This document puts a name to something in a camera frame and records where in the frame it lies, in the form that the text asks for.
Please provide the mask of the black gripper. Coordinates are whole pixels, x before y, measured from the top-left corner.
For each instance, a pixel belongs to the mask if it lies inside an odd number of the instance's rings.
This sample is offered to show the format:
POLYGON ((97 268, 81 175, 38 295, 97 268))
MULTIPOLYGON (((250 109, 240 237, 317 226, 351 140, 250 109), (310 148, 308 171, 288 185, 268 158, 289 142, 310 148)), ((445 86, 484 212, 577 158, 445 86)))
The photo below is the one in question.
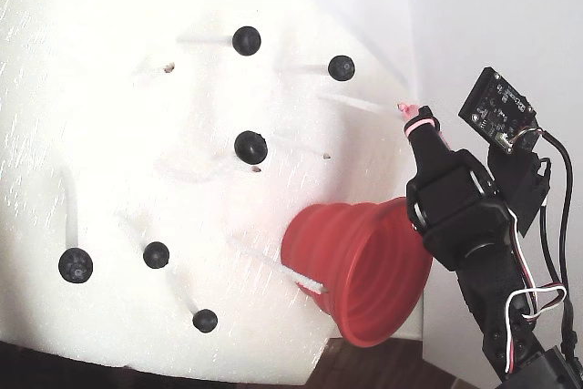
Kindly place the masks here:
POLYGON ((482 244, 501 244, 510 215, 486 168, 450 149, 428 106, 398 103, 416 175, 406 185, 409 220, 427 251, 449 271, 482 244))

